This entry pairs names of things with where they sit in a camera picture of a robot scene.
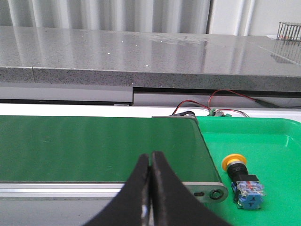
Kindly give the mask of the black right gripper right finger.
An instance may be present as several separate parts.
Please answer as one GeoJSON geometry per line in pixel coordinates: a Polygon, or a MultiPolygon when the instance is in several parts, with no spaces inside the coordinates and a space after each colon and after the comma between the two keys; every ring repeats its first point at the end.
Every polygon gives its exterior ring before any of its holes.
{"type": "Polygon", "coordinates": [[[156,226],[229,226],[190,193],[163,152],[152,153],[151,193],[156,226]]]}

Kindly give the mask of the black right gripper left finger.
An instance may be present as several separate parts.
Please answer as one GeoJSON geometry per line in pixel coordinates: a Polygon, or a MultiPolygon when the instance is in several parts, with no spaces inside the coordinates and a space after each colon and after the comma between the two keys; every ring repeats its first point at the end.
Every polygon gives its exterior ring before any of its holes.
{"type": "Polygon", "coordinates": [[[86,226],[148,226],[149,156],[142,154],[120,192],[86,226]]]}

